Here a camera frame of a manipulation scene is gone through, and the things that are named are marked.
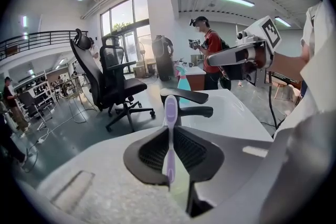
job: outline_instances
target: red shirt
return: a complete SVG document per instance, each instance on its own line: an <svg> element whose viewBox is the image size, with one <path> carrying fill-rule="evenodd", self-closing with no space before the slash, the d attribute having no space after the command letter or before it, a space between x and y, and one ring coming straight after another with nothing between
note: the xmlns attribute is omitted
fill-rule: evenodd
<svg viewBox="0 0 336 224"><path fill-rule="evenodd" d="M219 52L222 50L221 38L216 32L209 30L208 33L205 34L205 40L207 39L208 39L208 51L209 52L214 53L214 52ZM220 72L219 67L209 66L206 59L207 57L204 58L204 65L203 65L203 69L205 72L207 73Z"/></svg>

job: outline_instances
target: blue bottle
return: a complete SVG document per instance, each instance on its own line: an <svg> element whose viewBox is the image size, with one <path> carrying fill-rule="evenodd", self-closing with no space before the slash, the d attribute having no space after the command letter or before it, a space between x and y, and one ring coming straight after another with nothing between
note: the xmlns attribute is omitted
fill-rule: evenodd
<svg viewBox="0 0 336 224"><path fill-rule="evenodd" d="M186 70L181 66L176 66L176 69L178 70L178 72L180 72L180 80L179 80L179 84L177 85L177 88L182 89L182 90L191 91L189 81L185 75ZM187 104L189 102L190 101L187 99L180 98L180 104Z"/></svg>

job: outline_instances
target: black pants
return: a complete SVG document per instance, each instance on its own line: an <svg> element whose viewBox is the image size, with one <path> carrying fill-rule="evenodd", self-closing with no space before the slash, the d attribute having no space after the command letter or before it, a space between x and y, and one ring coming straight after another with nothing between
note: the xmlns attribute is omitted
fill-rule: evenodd
<svg viewBox="0 0 336 224"><path fill-rule="evenodd" d="M204 79L204 90L218 90L218 80L221 76L221 72L206 73Z"/></svg>
<svg viewBox="0 0 336 224"><path fill-rule="evenodd" d="M25 160L25 154L17 148L11 139L12 129L5 123L3 115L0 115L0 130L0 145L7 149L10 156L16 158L19 162L23 162Z"/></svg>

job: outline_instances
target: black office chair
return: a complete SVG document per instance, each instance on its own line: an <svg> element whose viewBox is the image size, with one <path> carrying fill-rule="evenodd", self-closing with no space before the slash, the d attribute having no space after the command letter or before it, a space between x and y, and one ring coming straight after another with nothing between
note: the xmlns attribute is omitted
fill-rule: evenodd
<svg viewBox="0 0 336 224"><path fill-rule="evenodd" d="M41 131L42 129L46 128L47 127L46 121L53 118L51 116L51 110L48 107L48 104L47 104L46 100L43 97L33 98L30 95L29 92L21 93L18 96L18 98L19 98L20 102L24 105L24 108L27 109L29 118L32 118L36 114L38 114L41 117L42 122L39 125L39 127L37 128L37 130ZM45 110L45 109L49 110L50 118L48 118L48 119L43 118L43 116L44 116L43 110Z"/></svg>
<svg viewBox="0 0 336 224"><path fill-rule="evenodd" d="M81 30L76 29L76 32L78 35L74 38L74 40L70 40L70 44L80 66L85 71L86 76L90 81L94 104L100 111L110 108L113 104L123 104L123 109L116 109L117 117L106 126L107 131L110 132L110 126L112 124L119 121L122 117L127 116L132 132L134 132L130 115L134 112L150 111L150 115L154 118L154 110L141 108L141 104L139 102L136 102L131 106L127 106L126 98L147 89L147 85L138 79L124 79L123 69L127 66L135 64L135 61L117 63L117 50L122 48L116 46L104 46L104 52L101 54L101 58L103 59L105 65L105 67L103 66L103 74L97 67L89 51L91 46L90 39L87 36L82 35ZM112 65L109 63L107 67L105 56L109 59L109 62L114 58L114 61L117 64Z"/></svg>

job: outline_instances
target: man in red shirt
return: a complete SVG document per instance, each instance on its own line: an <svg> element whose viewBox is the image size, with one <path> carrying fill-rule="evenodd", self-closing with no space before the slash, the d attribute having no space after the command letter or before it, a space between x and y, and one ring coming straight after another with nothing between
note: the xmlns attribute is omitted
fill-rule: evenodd
<svg viewBox="0 0 336 224"><path fill-rule="evenodd" d="M205 34L204 43L201 46L194 46L194 49L199 49L204 54L203 70L206 72L204 90L218 90L218 81L222 74L221 70L219 67L209 66L207 58L211 54L222 50L222 40L215 31L210 29L209 21L204 16L196 18L194 25L198 32Z"/></svg>

